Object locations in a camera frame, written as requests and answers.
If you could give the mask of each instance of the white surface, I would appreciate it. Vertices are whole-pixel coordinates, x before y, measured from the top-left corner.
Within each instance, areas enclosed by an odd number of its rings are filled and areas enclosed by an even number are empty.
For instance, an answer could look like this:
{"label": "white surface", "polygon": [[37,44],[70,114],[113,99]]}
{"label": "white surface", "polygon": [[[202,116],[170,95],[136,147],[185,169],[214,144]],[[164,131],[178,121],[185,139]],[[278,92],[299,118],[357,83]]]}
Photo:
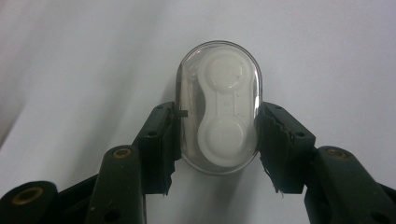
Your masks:
{"label": "white surface", "polygon": [[[171,101],[193,47],[247,49],[263,98],[396,188],[394,1],[1,1],[0,195],[33,180],[62,190],[131,143]],[[177,162],[148,223],[307,223],[303,195],[275,194],[258,158],[228,177]]]}
{"label": "white surface", "polygon": [[234,47],[212,49],[201,60],[198,80],[205,95],[205,115],[198,128],[198,144],[218,166],[251,161],[257,146],[253,71],[253,61]]}

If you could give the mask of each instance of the metal bolt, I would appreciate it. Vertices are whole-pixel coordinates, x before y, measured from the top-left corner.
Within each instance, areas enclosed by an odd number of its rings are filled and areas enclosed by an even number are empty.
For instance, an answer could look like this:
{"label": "metal bolt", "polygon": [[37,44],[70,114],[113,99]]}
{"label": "metal bolt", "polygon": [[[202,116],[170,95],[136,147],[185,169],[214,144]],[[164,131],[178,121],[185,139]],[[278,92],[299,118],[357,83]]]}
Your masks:
{"label": "metal bolt", "polygon": [[326,150],[326,152],[327,152],[327,154],[329,154],[333,157],[336,157],[338,159],[341,159],[341,160],[348,159],[348,155],[344,151],[339,150],[339,149],[329,148]]}
{"label": "metal bolt", "polygon": [[40,187],[31,187],[29,189],[24,189],[14,196],[12,203],[16,205],[24,205],[31,203],[38,199],[43,194],[43,189]]}
{"label": "metal bolt", "polygon": [[132,151],[129,148],[120,148],[113,152],[113,157],[116,159],[124,159],[132,155]]}

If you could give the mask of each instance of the clear plastic case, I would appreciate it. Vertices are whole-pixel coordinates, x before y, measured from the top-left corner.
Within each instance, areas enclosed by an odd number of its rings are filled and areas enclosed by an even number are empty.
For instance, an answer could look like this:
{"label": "clear plastic case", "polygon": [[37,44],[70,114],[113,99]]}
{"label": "clear plastic case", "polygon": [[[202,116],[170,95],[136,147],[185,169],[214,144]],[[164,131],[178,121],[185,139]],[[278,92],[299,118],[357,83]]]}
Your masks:
{"label": "clear plastic case", "polygon": [[183,159],[209,175],[227,175],[257,154],[262,74],[242,47],[211,41],[190,51],[177,71],[176,106]]}

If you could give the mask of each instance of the transparent lid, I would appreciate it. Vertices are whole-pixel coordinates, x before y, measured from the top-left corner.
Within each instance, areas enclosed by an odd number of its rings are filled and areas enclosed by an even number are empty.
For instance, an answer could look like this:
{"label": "transparent lid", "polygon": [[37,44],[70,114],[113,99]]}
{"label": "transparent lid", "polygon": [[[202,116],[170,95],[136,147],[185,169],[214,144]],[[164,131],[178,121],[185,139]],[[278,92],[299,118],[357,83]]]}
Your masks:
{"label": "transparent lid", "polygon": [[261,101],[262,74],[247,50],[212,41],[190,51],[177,71],[184,160],[209,175],[247,166],[257,153]]}

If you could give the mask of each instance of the white backdrop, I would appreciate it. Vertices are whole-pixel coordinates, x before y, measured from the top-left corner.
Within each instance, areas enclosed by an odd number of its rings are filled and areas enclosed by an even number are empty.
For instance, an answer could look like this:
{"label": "white backdrop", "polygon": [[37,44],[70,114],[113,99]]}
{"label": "white backdrop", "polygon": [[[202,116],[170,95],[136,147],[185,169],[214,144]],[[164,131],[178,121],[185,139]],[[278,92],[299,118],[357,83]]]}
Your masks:
{"label": "white backdrop", "polygon": [[[345,148],[396,188],[395,1],[0,1],[0,196],[28,181],[58,190],[133,142],[173,101],[195,46],[228,40],[263,75],[263,99]],[[258,158],[206,176],[177,162],[148,223],[307,223],[304,195],[276,194]]]}

